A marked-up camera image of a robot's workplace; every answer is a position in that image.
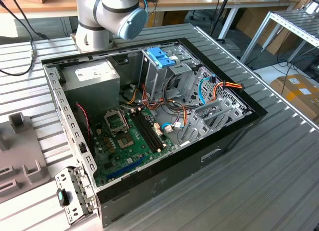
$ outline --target wooden desk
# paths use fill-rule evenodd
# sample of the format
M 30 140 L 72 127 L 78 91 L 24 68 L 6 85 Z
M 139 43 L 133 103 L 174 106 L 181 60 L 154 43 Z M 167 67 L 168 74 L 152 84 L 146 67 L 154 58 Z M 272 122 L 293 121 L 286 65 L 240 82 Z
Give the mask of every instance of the wooden desk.
M 3 0 L 6 6 L 11 9 L 14 13 L 18 12 L 13 0 Z M 279 1 L 262 1 L 262 0 L 229 0 L 226 8 L 230 8 L 231 12 L 226 20 L 224 28 L 219 38 L 226 36 L 229 27 L 235 18 L 235 15 L 239 8 L 242 7 L 265 7 L 265 6 L 288 6 L 287 9 L 293 9 L 299 0 L 279 0 Z M 77 16 L 76 0 L 47 0 L 46 3 L 32 3 L 29 1 L 18 1 L 19 5 L 29 18 L 40 18 L 40 17 L 60 17 L 60 16 Z M 205 0 L 158 0 L 157 12 L 162 11 L 173 11 L 173 10 L 194 10 L 194 9 L 215 9 L 217 1 L 207 2 Z M 154 5 L 149 3 L 149 11 L 152 12 Z M 0 8 L 3 15 L 6 11 Z

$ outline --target desk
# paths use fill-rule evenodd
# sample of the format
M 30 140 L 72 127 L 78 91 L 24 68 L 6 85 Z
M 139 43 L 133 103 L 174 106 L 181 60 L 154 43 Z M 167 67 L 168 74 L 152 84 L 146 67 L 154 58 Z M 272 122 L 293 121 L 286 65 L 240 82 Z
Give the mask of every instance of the desk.
M 319 220 L 318 127 L 190 24 L 144 29 L 119 47 L 186 37 L 267 111 L 267 116 L 230 152 L 109 226 L 108 231 L 305 231 Z M 29 43 L 0 45 L 0 67 L 21 72 Z M 36 41 L 30 74 L 0 74 L 0 122 L 14 112 L 30 116 L 52 177 L 76 161 L 55 112 L 40 61 L 77 54 L 71 38 Z M 1 231 L 63 231 L 68 222 L 51 181 L 0 204 Z M 90 216 L 74 231 L 100 231 Z
M 14 13 L 18 12 L 12 0 L 3 0 L 6 6 Z M 28 18 L 40 17 L 61 17 L 61 16 L 77 16 L 76 0 L 47 0 L 46 3 L 32 3 L 29 1 L 18 1 L 22 10 L 26 13 Z M 262 0 L 229 0 L 226 8 L 231 11 L 224 24 L 224 27 L 218 38 L 225 38 L 231 23 L 239 8 L 243 7 L 268 7 L 268 6 L 288 6 L 287 10 L 292 10 L 299 0 L 279 0 L 279 1 L 262 1 Z M 217 1 L 207 2 L 205 0 L 158 0 L 157 12 L 173 11 L 173 10 L 200 10 L 200 9 L 215 9 Z M 153 11 L 154 5 L 149 3 L 149 10 Z

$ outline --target gray robot arm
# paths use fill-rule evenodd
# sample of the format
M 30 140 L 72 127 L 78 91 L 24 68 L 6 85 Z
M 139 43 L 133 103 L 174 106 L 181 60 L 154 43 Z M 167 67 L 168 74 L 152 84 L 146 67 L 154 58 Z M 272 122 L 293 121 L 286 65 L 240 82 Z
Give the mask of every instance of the gray robot arm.
M 79 26 L 76 44 L 83 51 L 107 49 L 112 34 L 129 40 L 143 29 L 147 12 L 139 0 L 76 0 Z

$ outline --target metal workbench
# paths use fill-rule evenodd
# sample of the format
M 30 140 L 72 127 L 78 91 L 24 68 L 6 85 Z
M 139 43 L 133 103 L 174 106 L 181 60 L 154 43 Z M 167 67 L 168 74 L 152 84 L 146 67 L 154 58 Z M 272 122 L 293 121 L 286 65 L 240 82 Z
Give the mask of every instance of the metal workbench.
M 303 39 L 302 43 L 289 57 L 288 62 L 290 62 L 298 54 L 298 52 L 307 42 L 314 47 L 319 47 L 319 16 L 309 15 L 304 10 L 270 11 L 241 57 L 240 61 L 242 63 L 246 62 L 271 20 L 275 21 L 277 25 L 268 36 L 263 48 L 266 48 L 267 45 L 273 41 L 281 27 L 288 29 Z
M 190 24 L 148 28 L 118 46 L 186 37 L 234 81 L 244 83 L 268 111 L 235 149 L 188 179 L 127 214 L 111 231 L 312 231 L 319 222 L 318 128 L 242 66 L 208 35 Z M 36 42 L 33 71 L 0 75 L 0 122 L 22 111 L 32 118 L 53 177 L 75 165 L 55 113 L 40 60 L 76 54 L 70 38 Z M 29 44 L 0 46 L 0 67 L 24 70 Z M 0 204 L 0 230 L 66 230 L 55 181 Z M 99 230 L 92 215 L 71 230 Z

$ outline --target metal shelf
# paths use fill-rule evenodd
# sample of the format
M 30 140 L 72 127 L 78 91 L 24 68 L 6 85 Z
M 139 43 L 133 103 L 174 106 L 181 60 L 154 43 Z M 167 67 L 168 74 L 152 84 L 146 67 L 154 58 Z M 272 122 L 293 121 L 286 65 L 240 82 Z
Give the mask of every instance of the metal shelf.
M 274 11 L 269 12 L 264 19 L 263 23 L 257 30 L 254 38 L 247 47 L 245 53 L 241 57 L 240 61 L 245 63 L 251 54 L 253 48 L 257 44 L 259 38 L 263 34 L 263 31 L 267 27 L 270 20 L 273 20 L 277 23 L 277 26 L 274 28 L 274 31 L 271 33 L 263 47 L 266 47 L 269 42 L 275 37 L 279 28 L 283 26 L 289 31 L 293 32 L 304 42 L 297 48 L 293 56 L 290 57 L 289 61 L 294 58 L 294 56 L 299 52 L 305 42 L 310 43 L 311 45 L 317 47 L 319 46 L 319 17 L 309 15 L 303 10 L 284 10 L 284 11 Z

